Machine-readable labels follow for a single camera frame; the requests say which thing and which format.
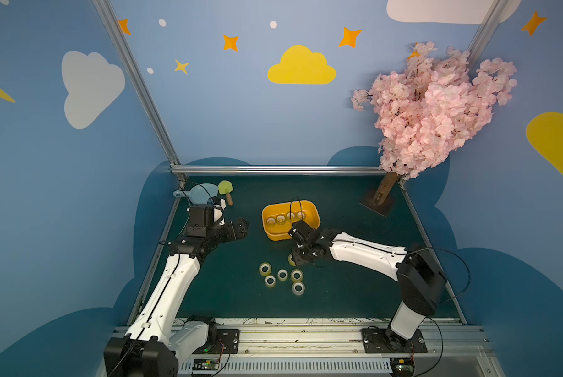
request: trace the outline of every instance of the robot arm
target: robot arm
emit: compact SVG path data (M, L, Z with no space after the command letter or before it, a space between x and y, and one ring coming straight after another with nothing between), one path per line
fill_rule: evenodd
M331 228L312 229L306 222L292 224L296 241L292 258L297 266L321 258L355 263L398 282L402 302L386 330L385 342L396 352L406 351L424 318L434 315L447 278L427 253L387 246L350 236Z
M123 338L104 350L108 377L176 376L178 366L201 346L217 342L214 319L188 319L171 336L172 323L204 258L219 244L245 238L248 222L223 219L225 201L189 209L187 232L169 245L165 270L150 299Z

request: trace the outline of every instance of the metal bracket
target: metal bracket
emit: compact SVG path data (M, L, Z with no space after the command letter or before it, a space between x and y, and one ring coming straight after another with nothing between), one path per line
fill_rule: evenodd
M363 347L365 348L366 353L398 353L388 348L386 345L386 342L384 341L384 331L385 329L361 329ZM413 344L414 353L428 353L428 349L426 348L426 343L424 342L420 329L417 329L413 334L411 344ZM404 352L401 353L411 353L411 344L403 350Z
M240 330L239 329L217 329L216 330L216 338L217 340L221 340L225 344L225 351L223 353L231 353L236 354L238 352L238 344L240 341ZM201 350L195 350L195 355L201 354L221 354L223 345L219 342L216 345L208 350L207 352Z

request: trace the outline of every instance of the green spatula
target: green spatula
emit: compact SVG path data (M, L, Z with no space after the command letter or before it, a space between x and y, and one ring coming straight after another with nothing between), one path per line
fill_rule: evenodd
M228 180L222 180L219 183L219 194L221 195L225 194L225 197L227 198L227 203L230 206L233 205L232 195L230 194L230 192L232 191L233 191L233 185Z

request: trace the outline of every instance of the painted cloud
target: painted cloud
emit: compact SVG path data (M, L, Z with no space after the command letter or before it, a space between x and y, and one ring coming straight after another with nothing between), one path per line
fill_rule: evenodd
M69 51L61 62L68 90L64 113L77 130L87 128L125 88L125 74L96 52Z
M441 22L444 24L480 24L493 0L388 0L386 12L400 22ZM508 19L520 0L508 0L501 22Z
M305 46L292 46L273 65L267 77L277 84L328 84L336 77L336 70L327 65L320 52L311 52Z

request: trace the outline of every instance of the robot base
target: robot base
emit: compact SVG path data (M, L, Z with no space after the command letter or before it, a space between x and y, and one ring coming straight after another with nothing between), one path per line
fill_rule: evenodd
M385 336L386 329L361 329L361 337L366 353L411 353L411 345L413 344L414 353L428 353L426 343L422 337L422 332L417 329L410 340L406 341L406 347L400 351L395 351L388 346Z
M369 189L365 195L363 195L363 197L361 198L361 201L359 202L360 204L368 207L369 209L371 209L374 212L377 212L378 214L386 217L388 216L388 214L391 212L391 209L394 207L395 205L395 198L391 197L390 195L386 197L386 200L384 200L382 202L381 205L379 205L378 203L374 202L374 194L376 193L376 189Z

